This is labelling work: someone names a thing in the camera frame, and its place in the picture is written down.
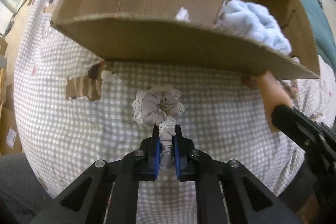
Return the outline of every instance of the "white tissue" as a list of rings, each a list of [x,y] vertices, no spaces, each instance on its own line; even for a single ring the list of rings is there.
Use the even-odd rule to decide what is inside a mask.
[[[289,55],[292,47],[283,35],[278,22],[262,5],[242,0],[223,2],[216,28],[229,30],[234,35],[243,35],[261,42],[272,49]]]
[[[181,7],[181,9],[177,12],[175,18],[178,21],[187,21],[187,22],[190,21],[188,10],[185,9],[184,7]]]

